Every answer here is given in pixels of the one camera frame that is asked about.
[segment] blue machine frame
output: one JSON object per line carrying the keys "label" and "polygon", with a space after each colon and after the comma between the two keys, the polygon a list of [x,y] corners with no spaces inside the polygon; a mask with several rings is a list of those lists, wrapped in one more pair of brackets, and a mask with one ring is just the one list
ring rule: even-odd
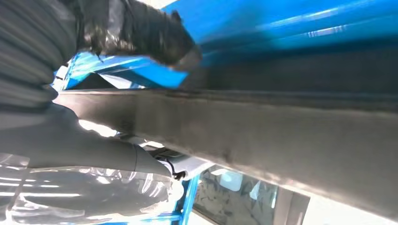
{"label": "blue machine frame", "polygon": [[[354,41],[396,41],[398,35],[396,0],[179,0],[163,10],[180,13],[203,50],[203,65]],[[187,76],[143,57],[101,56],[99,60],[83,52],[69,71],[68,87],[88,72],[166,88],[177,88]]]}

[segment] gray metal beam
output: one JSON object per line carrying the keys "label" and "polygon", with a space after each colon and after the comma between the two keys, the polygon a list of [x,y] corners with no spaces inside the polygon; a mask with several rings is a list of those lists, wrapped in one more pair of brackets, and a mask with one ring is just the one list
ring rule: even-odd
{"label": "gray metal beam", "polygon": [[398,221],[396,96],[70,91],[80,118]]}

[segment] plastic wrap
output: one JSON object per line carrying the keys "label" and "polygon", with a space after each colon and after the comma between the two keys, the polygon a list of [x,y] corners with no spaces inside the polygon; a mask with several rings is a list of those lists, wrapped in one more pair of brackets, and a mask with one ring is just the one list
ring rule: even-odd
{"label": "plastic wrap", "polygon": [[80,49],[98,55],[146,55],[173,66],[195,48],[176,12],[167,15],[136,0],[75,4],[78,6],[69,7],[80,21]]}
{"label": "plastic wrap", "polygon": [[184,193],[180,182],[158,174],[84,166],[26,169],[24,157],[0,159],[6,224],[134,221],[168,211]]}

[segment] metal surface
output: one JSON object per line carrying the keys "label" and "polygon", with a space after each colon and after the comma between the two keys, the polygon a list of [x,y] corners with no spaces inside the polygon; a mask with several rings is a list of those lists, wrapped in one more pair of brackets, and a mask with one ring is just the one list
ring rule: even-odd
{"label": "metal surface", "polygon": [[397,96],[117,90],[56,101],[82,119],[397,220]]}
{"label": "metal surface", "polygon": [[164,152],[160,155],[168,159],[168,161],[173,165],[175,173],[184,172],[185,176],[183,180],[190,180],[208,168],[214,166],[214,163],[212,162],[192,156],[186,156],[179,152],[173,152],[171,154]]}
{"label": "metal surface", "polygon": [[[264,54],[307,48],[323,51],[335,44],[395,41],[398,35],[396,0],[179,0],[164,8],[172,10],[178,10],[200,44],[205,66],[262,60]],[[157,86],[177,88],[187,76],[142,57],[101,60],[81,53],[72,78],[83,79],[95,71],[132,81],[141,76]]]}
{"label": "metal surface", "polygon": [[181,88],[397,94],[397,45],[362,44],[368,49],[346,46],[328,53],[296,52],[262,62],[201,68]]}

